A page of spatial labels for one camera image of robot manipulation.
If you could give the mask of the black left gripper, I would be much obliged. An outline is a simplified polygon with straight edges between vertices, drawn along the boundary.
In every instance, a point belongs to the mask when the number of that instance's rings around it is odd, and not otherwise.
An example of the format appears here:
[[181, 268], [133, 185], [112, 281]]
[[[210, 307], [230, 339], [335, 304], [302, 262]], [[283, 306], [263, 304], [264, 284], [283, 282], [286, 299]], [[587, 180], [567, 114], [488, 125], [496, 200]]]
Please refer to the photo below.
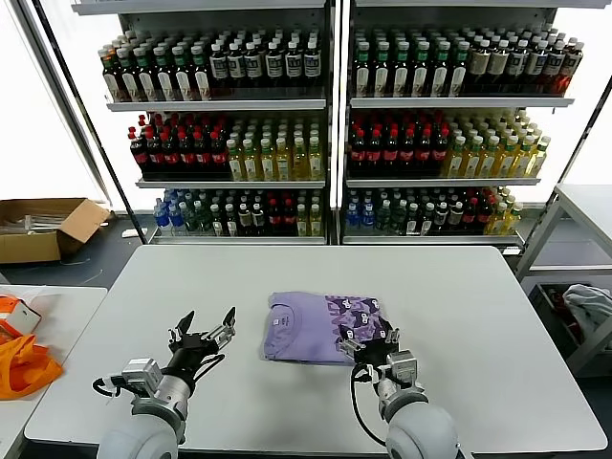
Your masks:
[[194, 319], [195, 312], [190, 311], [182, 317], [178, 324], [170, 328], [169, 350], [176, 355], [183, 351], [190, 358], [206, 358], [220, 353], [220, 348], [228, 345], [235, 336], [235, 313], [234, 307], [230, 308], [220, 325], [214, 327], [206, 334], [189, 334], [189, 328]]

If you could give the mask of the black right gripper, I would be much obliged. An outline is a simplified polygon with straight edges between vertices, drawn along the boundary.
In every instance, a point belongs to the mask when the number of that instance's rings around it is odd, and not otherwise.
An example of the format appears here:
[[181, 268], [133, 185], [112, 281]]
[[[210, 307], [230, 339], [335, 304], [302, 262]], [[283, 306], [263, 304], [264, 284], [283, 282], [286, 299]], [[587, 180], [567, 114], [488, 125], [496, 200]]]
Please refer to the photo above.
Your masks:
[[358, 342], [352, 334], [341, 336], [339, 349], [356, 364], [370, 364], [374, 367], [385, 365], [387, 356], [399, 351], [400, 329], [385, 331], [385, 339], [371, 339]]

